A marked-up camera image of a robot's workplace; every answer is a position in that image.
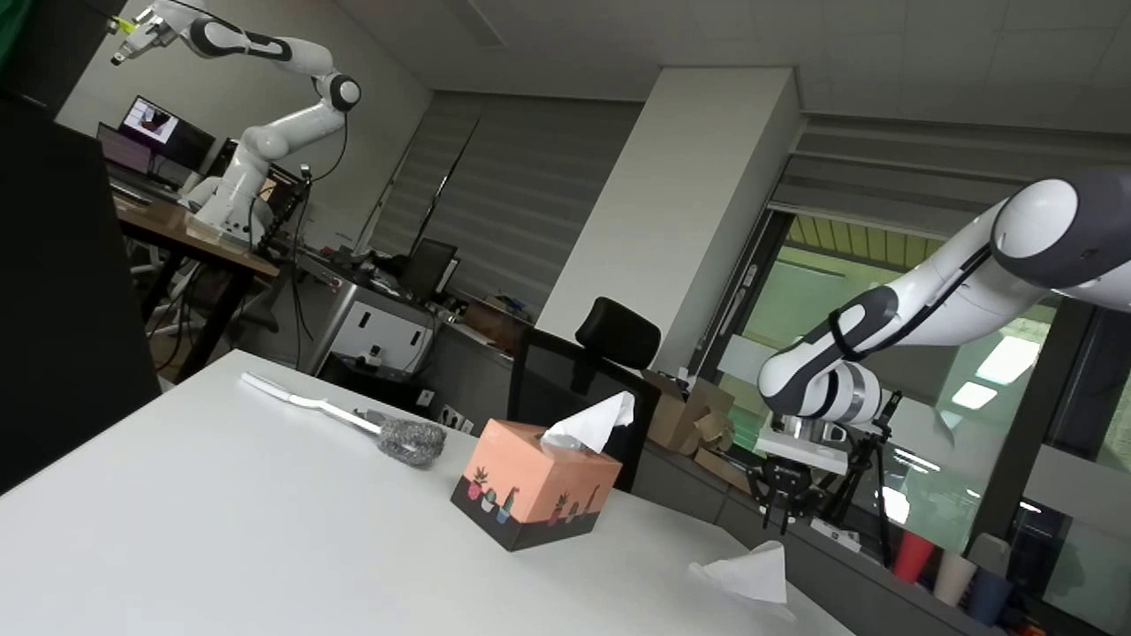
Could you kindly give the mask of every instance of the white robotic arm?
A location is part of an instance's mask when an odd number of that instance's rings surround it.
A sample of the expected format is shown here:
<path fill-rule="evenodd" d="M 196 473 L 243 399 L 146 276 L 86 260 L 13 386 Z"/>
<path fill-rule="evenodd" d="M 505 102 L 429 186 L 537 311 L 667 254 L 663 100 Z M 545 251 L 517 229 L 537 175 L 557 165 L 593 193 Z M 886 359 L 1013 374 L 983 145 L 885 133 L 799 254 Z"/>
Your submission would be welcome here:
<path fill-rule="evenodd" d="M 332 52 L 309 40 L 243 33 L 205 10 L 205 0 L 154 0 L 138 19 L 112 20 L 119 48 L 112 64 L 134 59 L 154 44 L 185 42 L 197 56 L 265 56 L 295 75 L 310 77 L 319 102 L 278 116 L 265 128 L 246 128 L 218 185 L 203 185 L 190 198 L 205 206 L 197 223 L 234 232 L 246 245 L 262 241 L 262 223 L 250 216 L 254 193 L 267 165 L 332 130 L 342 128 L 348 114 L 359 102 L 359 83 L 339 75 Z"/>
<path fill-rule="evenodd" d="M 866 427 L 886 401 L 859 364 L 866 353 L 958 347 L 1047 293 L 1131 311 L 1131 168 L 1079 168 L 1020 186 L 910 276 L 866 289 L 771 355 L 761 392 L 796 425 Z"/>

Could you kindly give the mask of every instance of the wall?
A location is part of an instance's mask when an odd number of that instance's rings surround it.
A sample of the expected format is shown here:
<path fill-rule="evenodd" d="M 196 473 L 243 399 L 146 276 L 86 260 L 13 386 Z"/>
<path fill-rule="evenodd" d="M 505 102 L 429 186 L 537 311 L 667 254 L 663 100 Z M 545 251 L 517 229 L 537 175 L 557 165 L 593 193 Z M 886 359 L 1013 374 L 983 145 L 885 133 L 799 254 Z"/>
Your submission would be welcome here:
<path fill-rule="evenodd" d="M 653 368 L 709 327 L 799 130 L 792 72 L 660 72 L 537 327 L 573 338 L 593 295 L 660 324 Z"/>
<path fill-rule="evenodd" d="M 353 245 L 432 90 L 332 0 L 211 0 L 209 7 L 246 33 L 326 42 L 339 72 L 359 80 L 363 102 L 350 116 L 348 158 L 316 186 L 305 226 L 305 238 L 319 248 Z M 185 44 L 171 44 L 108 66 L 108 48 L 112 42 L 105 40 L 73 83 L 57 116 L 64 128 L 92 133 L 99 119 L 117 122 L 134 96 L 147 96 L 217 137 L 238 137 L 246 122 L 267 122 L 316 102 L 309 77 L 265 59 L 203 59 Z M 336 154 L 339 133 L 299 149 L 282 165 L 309 163 L 319 175 Z"/>

